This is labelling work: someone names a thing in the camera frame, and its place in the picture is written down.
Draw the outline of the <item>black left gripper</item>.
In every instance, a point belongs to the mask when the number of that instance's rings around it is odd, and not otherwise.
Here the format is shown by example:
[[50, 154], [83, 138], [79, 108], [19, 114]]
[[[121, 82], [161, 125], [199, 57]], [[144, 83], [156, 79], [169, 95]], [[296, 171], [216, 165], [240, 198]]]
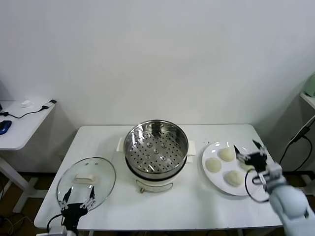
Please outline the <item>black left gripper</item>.
[[88, 210], [90, 210], [95, 203], [95, 187], [92, 186], [89, 198], [85, 202], [67, 205], [72, 189], [73, 186], [70, 187], [69, 190], [64, 194], [62, 200], [58, 200], [61, 208], [61, 214], [64, 217], [62, 225], [64, 225], [68, 231], [77, 230], [80, 218], [86, 215]]

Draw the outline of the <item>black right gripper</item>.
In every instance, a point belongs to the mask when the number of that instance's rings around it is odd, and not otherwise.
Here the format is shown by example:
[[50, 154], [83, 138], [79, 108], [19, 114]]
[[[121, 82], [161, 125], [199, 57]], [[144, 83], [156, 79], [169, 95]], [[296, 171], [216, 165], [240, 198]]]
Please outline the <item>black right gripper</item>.
[[241, 153], [236, 146], [234, 146], [235, 156], [240, 162], [251, 165], [257, 172], [263, 172], [267, 166], [267, 149], [263, 144], [252, 140], [259, 152], [254, 152], [249, 155]]

